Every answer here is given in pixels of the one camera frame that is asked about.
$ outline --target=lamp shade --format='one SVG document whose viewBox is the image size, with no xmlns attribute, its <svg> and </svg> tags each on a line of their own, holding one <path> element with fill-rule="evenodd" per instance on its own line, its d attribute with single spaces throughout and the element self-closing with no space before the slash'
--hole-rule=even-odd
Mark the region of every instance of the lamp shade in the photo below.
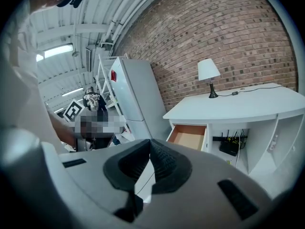
<svg viewBox="0 0 305 229">
<path fill-rule="evenodd" d="M 220 73 L 212 59 L 205 59 L 198 63 L 198 80 L 205 80 L 219 76 Z"/>
</svg>

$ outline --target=lamp cord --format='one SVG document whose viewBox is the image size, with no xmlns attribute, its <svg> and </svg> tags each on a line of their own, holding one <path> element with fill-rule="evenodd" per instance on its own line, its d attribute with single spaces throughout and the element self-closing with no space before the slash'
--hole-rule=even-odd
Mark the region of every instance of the lamp cord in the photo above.
<svg viewBox="0 0 305 229">
<path fill-rule="evenodd" d="M 242 92 L 253 92 L 253 91 L 256 91 L 258 89 L 272 89 L 272 88 L 278 88 L 278 87 L 284 87 L 284 86 L 275 86 L 275 87 L 259 87 L 259 88 L 256 88 L 256 89 L 253 89 L 253 90 L 248 90 L 248 91 L 238 91 L 238 93 L 242 93 Z M 227 96 L 231 96 L 233 95 L 233 93 L 229 94 L 229 95 L 218 95 L 220 97 L 227 97 Z"/>
</svg>

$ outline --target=red sticker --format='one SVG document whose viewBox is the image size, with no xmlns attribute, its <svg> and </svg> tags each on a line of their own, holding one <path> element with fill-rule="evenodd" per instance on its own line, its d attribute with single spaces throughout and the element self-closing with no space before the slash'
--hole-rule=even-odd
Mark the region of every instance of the red sticker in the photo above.
<svg viewBox="0 0 305 229">
<path fill-rule="evenodd" d="M 116 82 L 116 72 L 111 70 L 111 80 Z"/>
</svg>

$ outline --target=open drawer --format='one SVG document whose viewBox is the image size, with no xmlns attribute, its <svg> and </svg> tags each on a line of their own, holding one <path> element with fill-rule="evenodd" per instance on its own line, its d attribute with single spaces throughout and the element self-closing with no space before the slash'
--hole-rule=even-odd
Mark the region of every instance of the open drawer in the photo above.
<svg viewBox="0 0 305 229">
<path fill-rule="evenodd" d="M 205 151 L 206 136 L 206 126 L 175 125 L 167 141 L 198 151 Z"/>
</svg>

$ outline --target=black slot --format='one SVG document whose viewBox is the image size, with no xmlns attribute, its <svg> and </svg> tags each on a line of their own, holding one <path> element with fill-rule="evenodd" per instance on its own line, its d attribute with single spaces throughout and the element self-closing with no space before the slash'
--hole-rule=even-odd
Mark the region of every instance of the black slot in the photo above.
<svg viewBox="0 0 305 229">
<path fill-rule="evenodd" d="M 218 182 L 218 186 L 242 220 L 249 218 L 258 211 L 258 208 L 248 200 L 232 181 L 220 181 Z"/>
<path fill-rule="evenodd" d="M 80 159 L 76 159 L 76 160 L 72 160 L 72 161 L 68 161 L 68 162 L 63 162 L 63 166 L 65 168 L 69 168 L 69 167 L 78 166 L 78 165 L 81 165 L 84 163 L 86 163 L 86 161 L 84 159 L 80 158 Z"/>
</svg>

